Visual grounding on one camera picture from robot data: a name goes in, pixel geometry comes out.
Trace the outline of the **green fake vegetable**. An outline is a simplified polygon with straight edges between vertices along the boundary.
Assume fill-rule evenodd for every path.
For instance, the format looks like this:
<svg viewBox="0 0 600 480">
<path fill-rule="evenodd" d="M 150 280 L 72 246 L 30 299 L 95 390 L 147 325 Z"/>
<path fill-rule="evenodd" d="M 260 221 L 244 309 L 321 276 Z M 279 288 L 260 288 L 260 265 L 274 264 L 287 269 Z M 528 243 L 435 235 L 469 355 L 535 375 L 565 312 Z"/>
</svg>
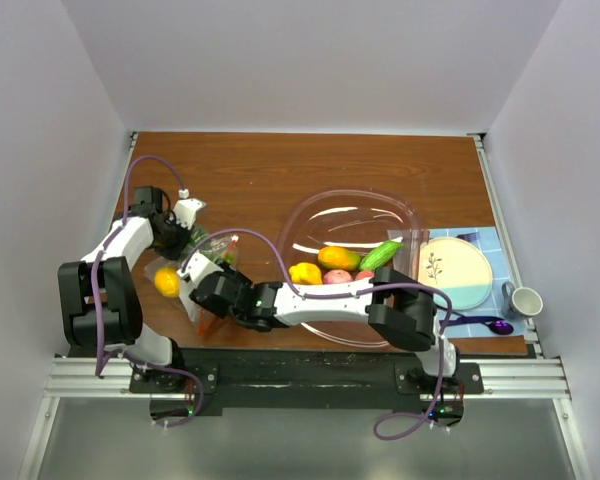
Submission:
<svg viewBox="0 0 600 480">
<path fill-rule="evenodd" d="M 188 244 L 191 247 L 195 247 L 199 242 L 203 241 L 209 236 L 209 232 L 201 225 L 196 225 L 192 230 L 188 240 Z"/>
</svg>

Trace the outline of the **yellow fake lemon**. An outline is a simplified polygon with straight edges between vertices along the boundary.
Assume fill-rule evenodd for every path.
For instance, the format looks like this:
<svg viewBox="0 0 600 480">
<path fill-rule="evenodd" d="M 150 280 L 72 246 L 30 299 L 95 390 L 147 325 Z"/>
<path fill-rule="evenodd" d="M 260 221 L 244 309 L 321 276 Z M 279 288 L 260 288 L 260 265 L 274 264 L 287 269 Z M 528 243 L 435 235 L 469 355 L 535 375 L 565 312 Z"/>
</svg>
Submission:
<svg viewBox="0 0 600 480">
<path fill-rule="evenodd" d="M 171 267 L 163 267 L 153 277 L 156 290 L 166 298 L 177 298 L 180 293 L 180 279 L 177 271 Z"/>
</svg>

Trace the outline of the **clear zip top bag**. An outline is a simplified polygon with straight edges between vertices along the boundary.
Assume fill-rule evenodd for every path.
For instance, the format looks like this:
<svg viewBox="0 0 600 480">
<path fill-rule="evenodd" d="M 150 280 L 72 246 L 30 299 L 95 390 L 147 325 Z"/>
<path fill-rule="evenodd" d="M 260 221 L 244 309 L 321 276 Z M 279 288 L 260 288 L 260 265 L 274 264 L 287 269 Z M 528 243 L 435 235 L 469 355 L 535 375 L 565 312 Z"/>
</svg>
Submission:
<svg viewBox="0 0 600 480">
<path fill-rule="evenodd" d="M 144 267 L 145 277 L 160 295 L 186 312 L 198 335 L 211 332 L 219 317 L 195 303 L 191 294 L 205 274 L 218 271 L 218 264 L 235 266 L 238 260 L 238 234 L 208 239 L 202 227 L 195 227 L 183 251 L 175 260 L 158 257 Z"/>
</svg>

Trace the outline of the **yellow fake bell pepper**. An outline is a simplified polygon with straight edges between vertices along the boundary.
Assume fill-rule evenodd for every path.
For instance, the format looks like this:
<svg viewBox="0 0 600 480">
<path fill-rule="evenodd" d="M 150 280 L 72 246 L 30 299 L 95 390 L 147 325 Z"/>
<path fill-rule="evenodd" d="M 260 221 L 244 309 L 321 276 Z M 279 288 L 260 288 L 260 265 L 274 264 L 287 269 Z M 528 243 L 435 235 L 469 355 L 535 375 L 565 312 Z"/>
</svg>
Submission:
<svg viewBox="0 0 600 480">
<path fill-rule="evenodd" d="M 300 262 L 292 265 L 288 273 L 293 284 L 297 285 L 322 285 L 322 271 L 318 265 L 310 262 Z"/>
</svg>

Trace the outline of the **purple fake onion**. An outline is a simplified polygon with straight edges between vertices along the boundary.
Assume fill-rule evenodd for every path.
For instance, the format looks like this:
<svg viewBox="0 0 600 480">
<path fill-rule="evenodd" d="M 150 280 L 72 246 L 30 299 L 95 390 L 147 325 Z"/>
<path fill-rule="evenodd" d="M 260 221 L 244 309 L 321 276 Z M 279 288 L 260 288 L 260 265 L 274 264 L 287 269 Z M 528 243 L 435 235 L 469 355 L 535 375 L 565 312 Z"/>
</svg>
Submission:
<svg viewBox="0 0 600 480">
<path fill-rule="evenodd" d="M 351 273 L 342 269 L 330 270 L 323 276 L 323 283 L 328 285 L 343 284 L 352 281 L 353 276 L 351 275 Z"/>
</svg>

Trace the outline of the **orange fake mango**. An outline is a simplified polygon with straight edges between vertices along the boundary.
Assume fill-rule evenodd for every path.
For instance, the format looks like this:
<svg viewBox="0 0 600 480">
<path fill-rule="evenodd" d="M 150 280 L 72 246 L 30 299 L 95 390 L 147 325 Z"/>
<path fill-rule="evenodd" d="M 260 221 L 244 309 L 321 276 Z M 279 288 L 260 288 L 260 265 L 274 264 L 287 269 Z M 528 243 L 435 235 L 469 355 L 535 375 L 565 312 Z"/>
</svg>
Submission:
<svg viewBox="0 0 600 480">
<path fill-rule="evenodd" d="M 358 269 L 361 257 L 344 247 L 325 246 L 319 250 L 317 261 L 328 270 L 354 271 Z"/>
</svg>

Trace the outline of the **red fake tomato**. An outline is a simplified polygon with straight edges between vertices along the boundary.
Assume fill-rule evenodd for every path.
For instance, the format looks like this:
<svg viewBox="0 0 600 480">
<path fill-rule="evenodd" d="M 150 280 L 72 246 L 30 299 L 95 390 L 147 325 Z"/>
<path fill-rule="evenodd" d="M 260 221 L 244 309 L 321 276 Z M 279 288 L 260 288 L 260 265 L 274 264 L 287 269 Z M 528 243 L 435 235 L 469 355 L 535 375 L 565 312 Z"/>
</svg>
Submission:
<svg viewBox="0 0 600 480">
<path fill-rule="evenodd" d="M 357 275 L 355 276 L 355 280 L 359 281 L 359 280 L 363 280 L 363 279 L 372 278 L 373 276 L 374 276 L 373 270 L 362 270 L 357 273 Z"/>
</svg>

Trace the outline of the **light green fake cucumber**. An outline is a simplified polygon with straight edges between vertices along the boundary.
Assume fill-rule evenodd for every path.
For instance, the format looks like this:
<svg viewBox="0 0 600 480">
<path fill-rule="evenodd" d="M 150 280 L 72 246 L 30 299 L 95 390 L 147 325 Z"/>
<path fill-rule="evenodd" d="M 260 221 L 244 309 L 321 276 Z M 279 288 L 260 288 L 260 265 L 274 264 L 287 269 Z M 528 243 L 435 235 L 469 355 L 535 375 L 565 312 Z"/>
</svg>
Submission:
<svg viewBox="0 0 600 480">
<path fill-rule="evenodd" d="M 403 247 L 402 242 L 387 240 L 370 251 L 360 262 L 359 269 L 376 270 L 389 262 L 394 255 Z"/>
</svg>

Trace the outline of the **green fake grapes bunch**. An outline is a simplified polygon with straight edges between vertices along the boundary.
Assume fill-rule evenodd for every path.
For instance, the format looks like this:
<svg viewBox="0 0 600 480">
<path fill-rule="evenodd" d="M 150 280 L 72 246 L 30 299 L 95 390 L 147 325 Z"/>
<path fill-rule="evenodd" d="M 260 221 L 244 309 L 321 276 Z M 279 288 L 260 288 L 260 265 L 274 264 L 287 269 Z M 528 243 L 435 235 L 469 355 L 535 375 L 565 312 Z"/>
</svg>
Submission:
<svg viewBox="0 0 600 480">
<path fill-rule="evenodd" d="M 239 250 L 236 244 L 226 244 L 212 247 L 207 252 L 207 257 L 213 261 L 223 261 L 235 266 L 238 263 Z"/>
</svg>

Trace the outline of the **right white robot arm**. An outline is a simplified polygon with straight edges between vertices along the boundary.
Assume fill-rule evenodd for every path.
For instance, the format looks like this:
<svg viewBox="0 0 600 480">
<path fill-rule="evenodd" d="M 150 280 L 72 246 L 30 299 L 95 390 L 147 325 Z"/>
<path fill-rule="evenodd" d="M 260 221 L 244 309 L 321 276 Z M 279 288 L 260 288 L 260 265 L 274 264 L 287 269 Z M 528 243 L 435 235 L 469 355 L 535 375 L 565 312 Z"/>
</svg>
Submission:
<svg viewBox="0 0 600 480">
<path fill-rule="evenodd" d="M 181 275 L 183 298 L 219 318 L 258 332 L 319 322 L 349 322 L 372 328 L 390 346 L 419 359 L 428 386 L 449 392 L 461 380 L 459 354 L 437 320 L 444 292 L 391 268 L 372 277 L 326 285 L 253 283 L 232 266 L 191 267 Z"/>
</svg>

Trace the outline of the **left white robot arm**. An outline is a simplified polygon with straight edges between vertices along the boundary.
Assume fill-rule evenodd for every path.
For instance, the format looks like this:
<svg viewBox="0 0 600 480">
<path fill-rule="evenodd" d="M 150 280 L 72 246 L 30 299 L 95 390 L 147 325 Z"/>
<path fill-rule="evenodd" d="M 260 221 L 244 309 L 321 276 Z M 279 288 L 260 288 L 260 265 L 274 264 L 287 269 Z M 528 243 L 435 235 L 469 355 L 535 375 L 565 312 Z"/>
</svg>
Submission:
<svg viewBox="0 0 600 480">
<path fill-rule="evenodd" d="M 172 202 L 158 187 L 135 189 L 125 198 L 111 230 L 79 261 L 57 273 L 64 335 L 73 347 L 95 350 L 95 375 L 122 357 L 151 373 L 165 392 L 180 390 L 190 377 L 177 343 L 146 326 L 132 269 L 148 249 L 176 261 L 187 247 L 196 217 L 205 203 L 181 189 Z"/>
</svg>

